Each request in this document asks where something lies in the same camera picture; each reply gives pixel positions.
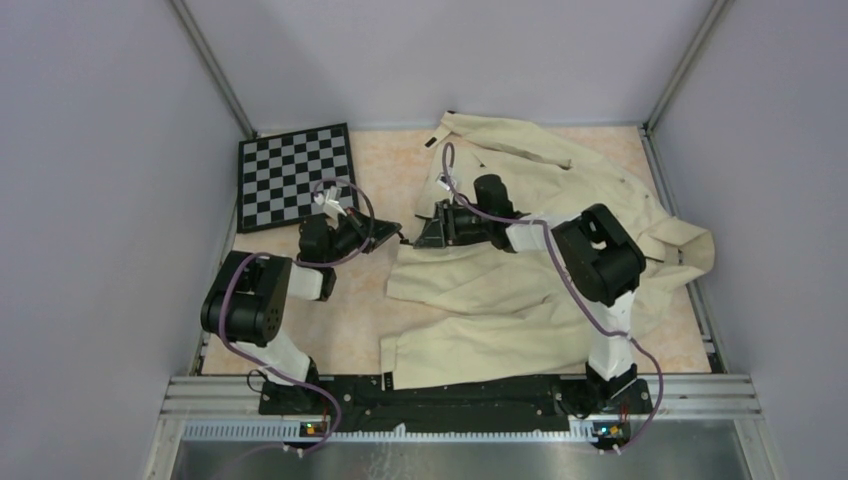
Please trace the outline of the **cream zip-up jacket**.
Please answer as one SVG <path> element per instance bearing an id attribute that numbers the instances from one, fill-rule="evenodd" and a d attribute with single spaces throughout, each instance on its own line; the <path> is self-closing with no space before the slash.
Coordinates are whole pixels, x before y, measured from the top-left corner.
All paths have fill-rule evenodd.
<path id="1" fill-rule="evenodd" d="M 644 182 L 605 155 L 523 120 L 447 113 L 433 135 L 435 153 L 450 135 L 461 140 L 451 175 L 465 195 L 492 173 L 523 213 L 576 214 L 596 203 L 610 209 L 647 260 L 632 309 L 634 336 L 658 327 L 674 292 L 712 269 L 711 232 L 670 215 Z M 404 245 L 387 294 L 445 312 L 381 339 L 380 369 L 398 390 L 581 364 L 595 333 L 545 250 Z"/>

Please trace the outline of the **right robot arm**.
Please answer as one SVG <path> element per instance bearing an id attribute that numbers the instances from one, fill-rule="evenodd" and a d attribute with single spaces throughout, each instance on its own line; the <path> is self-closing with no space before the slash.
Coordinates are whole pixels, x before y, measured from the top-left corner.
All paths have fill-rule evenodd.
<path id="1" fill-rule="evenodd" d="M 473 200 L 455 189 L 449 175 L 438 181 L 452 196 L 435 203 L 413 247 L 488 242 L 508 253 L 546 251 L 596 332 L 585 363 L 584 403 L 575 416 L 584 419 L 623 404 L 638 376 L 632 308 L 646 258 L 609 208 L 596 203 L 575 215 L 530 215 L 514 208 L 496 174 L 474 180 Z"/>

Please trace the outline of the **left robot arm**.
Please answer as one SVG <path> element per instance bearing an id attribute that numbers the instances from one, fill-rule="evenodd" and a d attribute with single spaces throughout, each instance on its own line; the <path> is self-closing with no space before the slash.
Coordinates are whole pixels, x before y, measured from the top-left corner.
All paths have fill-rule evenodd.
<path id="1" fill-rule="evenodd" d="M 311 414 L 329 399 L 320 392 L 314 361 L 282 329 L 286 303 L 328 300 L 337 265 L 370 253 L 401 230 L 397 222 L 344 208 L 301 222 L 295 258 L 233 250 L 202 303 L 201 327 L 258 366 L 265 378 L 261 392 L 274 410 Z"/>

